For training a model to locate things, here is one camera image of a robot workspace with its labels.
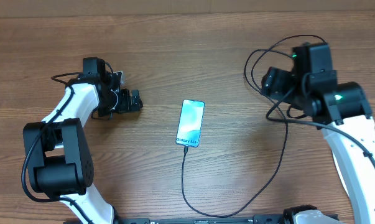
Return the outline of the Samsung Galaxy smartphone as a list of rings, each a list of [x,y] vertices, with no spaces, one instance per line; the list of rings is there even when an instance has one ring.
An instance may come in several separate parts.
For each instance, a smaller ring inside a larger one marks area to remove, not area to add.
[[[198,147],[205,103],[197,100],[183,100],[175,143]]]

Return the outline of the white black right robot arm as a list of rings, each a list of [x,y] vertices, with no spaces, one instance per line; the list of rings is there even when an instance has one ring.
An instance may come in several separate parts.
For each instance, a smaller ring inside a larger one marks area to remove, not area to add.
[[[292,49],[291,71],[271,67],[261,93],[312,119],[322,131],[356,223],[375,223],[375,122],[364,90],[338,83],[327,43]]]

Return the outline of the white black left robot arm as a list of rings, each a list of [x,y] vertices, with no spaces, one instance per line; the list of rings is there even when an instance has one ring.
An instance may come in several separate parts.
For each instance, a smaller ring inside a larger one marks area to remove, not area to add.
[[[39,203],[62,202],[80,223],[122,223],[93,183],[94,165],[84,133],[89,118],[140,111],[138,90],[123,88],[122,72],[98,57],[83,59],[81,72],[64,82],[65,94],[42,121],[23,129],[21,185]]]

